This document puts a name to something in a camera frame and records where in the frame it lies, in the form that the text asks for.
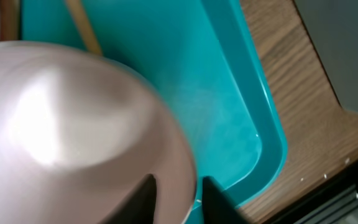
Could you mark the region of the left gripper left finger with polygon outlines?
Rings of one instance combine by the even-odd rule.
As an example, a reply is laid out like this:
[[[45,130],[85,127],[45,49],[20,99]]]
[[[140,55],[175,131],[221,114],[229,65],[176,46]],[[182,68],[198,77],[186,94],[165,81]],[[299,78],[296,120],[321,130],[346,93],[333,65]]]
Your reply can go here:
[[[157,181],[152,174],[147,174],[102,224],[153,224],[156,201]]]

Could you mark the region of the wooden chopstick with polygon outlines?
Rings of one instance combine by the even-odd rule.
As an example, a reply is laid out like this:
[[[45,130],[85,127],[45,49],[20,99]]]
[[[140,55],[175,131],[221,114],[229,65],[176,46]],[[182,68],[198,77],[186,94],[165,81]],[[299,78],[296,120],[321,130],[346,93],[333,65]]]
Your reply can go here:
[[[65,0],[65,4],[67,5],[86,50],[93,54],[103,56],[103,51],[81,0]]]

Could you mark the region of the pink bowl with rice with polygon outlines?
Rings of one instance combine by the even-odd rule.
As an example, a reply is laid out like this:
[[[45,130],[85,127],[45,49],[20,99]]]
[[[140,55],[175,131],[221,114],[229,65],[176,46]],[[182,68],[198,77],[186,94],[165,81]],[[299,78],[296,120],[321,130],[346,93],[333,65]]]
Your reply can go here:
[[[195,161],[145,79],[71,47],[0,43],[0,223],[102,223],[148,175],[155,223],[184,223]]]

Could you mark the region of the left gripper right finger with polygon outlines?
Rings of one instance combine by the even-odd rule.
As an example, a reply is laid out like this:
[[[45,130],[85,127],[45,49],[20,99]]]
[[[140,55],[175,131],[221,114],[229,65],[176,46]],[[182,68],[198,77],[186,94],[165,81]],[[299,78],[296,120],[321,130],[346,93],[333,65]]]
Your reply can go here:
[[[204,177],[202,187],[204,224],[251,224],[234,208],[212,177]]]

